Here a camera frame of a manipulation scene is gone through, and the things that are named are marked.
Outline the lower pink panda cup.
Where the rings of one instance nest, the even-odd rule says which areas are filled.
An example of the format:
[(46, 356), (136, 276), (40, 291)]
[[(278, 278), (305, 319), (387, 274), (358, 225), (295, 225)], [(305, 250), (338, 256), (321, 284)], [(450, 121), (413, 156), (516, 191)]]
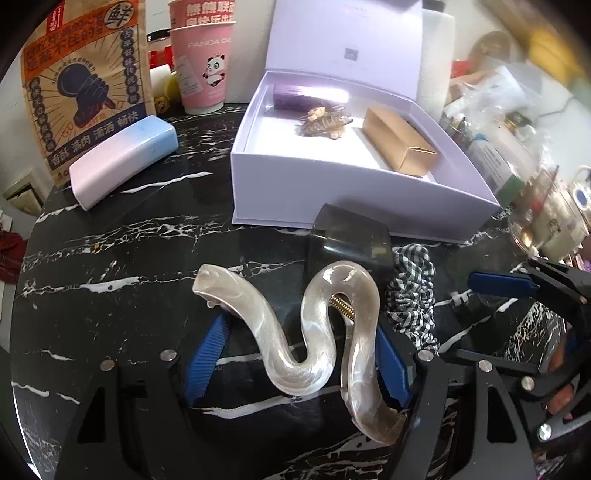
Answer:
[(234, 25), (201, 24), (170, 31), (176, 77), (187, 114), (204, 115), (223, 106)]

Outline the brown paper snack bag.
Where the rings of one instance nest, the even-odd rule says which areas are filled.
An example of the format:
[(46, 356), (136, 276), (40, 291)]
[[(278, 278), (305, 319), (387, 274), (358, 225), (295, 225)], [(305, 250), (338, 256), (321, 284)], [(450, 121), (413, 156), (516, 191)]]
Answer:
[(35, 139), (62, 186), (79, 157), (155, 112), (144, 2), (59, 2), (24, 45), (21, 80)]

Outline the picture frame on floor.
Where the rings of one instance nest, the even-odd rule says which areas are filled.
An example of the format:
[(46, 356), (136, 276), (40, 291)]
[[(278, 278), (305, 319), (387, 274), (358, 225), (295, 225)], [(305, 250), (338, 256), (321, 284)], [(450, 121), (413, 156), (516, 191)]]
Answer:
[(4, 190), (3, 198), (18, 210), (39, 217), (43, 211), (51, 186), (36, 169), (30, 169), (18, 181)]

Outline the gold rectangular box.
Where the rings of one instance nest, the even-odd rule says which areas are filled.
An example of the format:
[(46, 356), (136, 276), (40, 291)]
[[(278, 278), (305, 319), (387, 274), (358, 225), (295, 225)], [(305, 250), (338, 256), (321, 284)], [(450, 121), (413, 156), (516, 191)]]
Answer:
[(392, 110), (370, 107), (363, 119), (363, 134), (398, 173), (424, 177), (439, 161), (439, 151)]

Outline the black white gingham scrunchie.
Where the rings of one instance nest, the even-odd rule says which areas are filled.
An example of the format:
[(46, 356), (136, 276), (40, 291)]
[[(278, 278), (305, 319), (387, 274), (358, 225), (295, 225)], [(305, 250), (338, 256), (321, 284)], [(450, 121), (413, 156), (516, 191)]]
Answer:
[(405, 335), (414, 347), (438, 353), (434, 335), (436, 268), (428, 249), (418, 243), (393, 248), (394, 275), (386, 291), (386, 316), (394, 330)]

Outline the gold butterfly hair clip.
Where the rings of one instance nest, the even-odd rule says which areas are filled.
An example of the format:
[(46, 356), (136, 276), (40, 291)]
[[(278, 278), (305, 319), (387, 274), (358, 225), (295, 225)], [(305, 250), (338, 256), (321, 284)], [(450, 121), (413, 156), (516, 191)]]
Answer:
[(305, 137), (324, 136), (332, 140), (342, 137), (345, 127), (353, 122), (344, 106), (312, 108), (301, 119), (300, 134)]

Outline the pink blue gradient case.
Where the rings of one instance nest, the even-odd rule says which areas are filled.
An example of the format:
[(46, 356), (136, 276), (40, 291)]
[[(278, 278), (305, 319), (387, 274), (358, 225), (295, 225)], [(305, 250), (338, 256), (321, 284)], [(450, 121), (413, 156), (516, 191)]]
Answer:
[(69, 168), (73, 195), (84, 211), (134, 175), (178, 148), (175, 128), (147, 116), (104, 140)]

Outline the black translucent hair claw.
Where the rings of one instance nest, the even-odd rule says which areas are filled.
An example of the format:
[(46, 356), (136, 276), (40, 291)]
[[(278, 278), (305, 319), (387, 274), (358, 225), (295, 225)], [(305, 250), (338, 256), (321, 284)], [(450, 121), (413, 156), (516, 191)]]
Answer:
[(322, 206), (308, 241), (307, 279), (311, 280), (322, 268), (339, 260), (362, 265), (384, 294), (394, 275), (394, 254), (387, 226), (344, 208)]

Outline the red plaid scarf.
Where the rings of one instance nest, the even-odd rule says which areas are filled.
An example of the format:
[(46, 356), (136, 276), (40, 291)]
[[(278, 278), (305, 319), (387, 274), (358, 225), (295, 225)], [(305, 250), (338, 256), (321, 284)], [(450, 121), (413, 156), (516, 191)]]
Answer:
[(2, 229), (0, 233), (0, 280), (6, 284), (18, 283), (27, 241), (16, 232)]

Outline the white foam block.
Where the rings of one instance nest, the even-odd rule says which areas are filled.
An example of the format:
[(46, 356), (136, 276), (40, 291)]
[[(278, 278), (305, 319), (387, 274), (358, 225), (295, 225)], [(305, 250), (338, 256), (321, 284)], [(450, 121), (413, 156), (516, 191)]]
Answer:
[[(226, 100), (252, 99), (266, 65), (267, 42), (273, 20), (273, 1), (237, 1)], [(449, 90), (454, 59), (456, 21), (452, 15), (423, 10), (423, 47), (417, 104), (439, 121)]]

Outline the pearl wavy hair claw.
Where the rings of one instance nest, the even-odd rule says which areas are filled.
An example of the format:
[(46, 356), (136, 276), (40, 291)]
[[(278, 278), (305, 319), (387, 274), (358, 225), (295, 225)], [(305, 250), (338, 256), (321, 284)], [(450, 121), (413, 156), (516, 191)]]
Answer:
[(249, 281), (224, 267), (204, 264), (197, 271), (192, 292), (245, 322), (259, 346), (267, 377), (278, 390), (292, 396), (320, 391), (335, 370), (337, 345), (329, 320), (329, 300), (345, 295), (353, 307), (353, 322), (346, 326), (342, 400), (363, 435), (388, 446), (397, 442), (406, 416), (387, 405), (379, 387), (376, 340), (380, 294), (363, 266), (339, 260), (322, 268), (308, 283), (301, 300), (301, 335), (307, 357), (301, 362), (291, 353), (270, 303)]

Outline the clear plastic bag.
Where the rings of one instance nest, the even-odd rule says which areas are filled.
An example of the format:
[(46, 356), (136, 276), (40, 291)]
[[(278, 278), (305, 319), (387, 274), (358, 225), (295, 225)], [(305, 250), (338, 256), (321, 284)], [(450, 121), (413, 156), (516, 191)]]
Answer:
[(451, 81), (440, 125), (470, 136), (502, 124), (535, 128), (540, 108), (541, 76), (528, 66), (500, 64)]

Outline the clear wine glass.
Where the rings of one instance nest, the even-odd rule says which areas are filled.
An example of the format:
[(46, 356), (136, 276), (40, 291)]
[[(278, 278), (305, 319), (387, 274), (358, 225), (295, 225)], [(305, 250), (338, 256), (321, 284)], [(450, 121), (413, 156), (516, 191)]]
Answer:
[(517, 246), (529, 256), (536, 249), (534, 222), (542, 213), (558, 172), (558, 165), (541, 167), (512, 203), (509, 231)]

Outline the purple eyes product box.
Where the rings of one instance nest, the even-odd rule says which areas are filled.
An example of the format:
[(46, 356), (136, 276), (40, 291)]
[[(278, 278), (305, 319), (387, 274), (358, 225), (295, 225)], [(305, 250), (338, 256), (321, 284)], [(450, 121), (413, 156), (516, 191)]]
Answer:
[(344, 107), (349, 103), (349, 93), (335, 87), (276, 84), (273, 87), (273, 107), (307, 113), (316, 107), (327, 110)]

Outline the green white medicine box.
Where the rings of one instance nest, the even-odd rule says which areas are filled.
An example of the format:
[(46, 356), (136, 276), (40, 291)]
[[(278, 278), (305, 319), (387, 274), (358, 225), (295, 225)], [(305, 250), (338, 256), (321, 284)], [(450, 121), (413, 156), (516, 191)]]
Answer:
[(508, 207), (525, 186), (525, 181), (484, 135), (472, 140), (467, 156), (479, 171), (501, 207)]

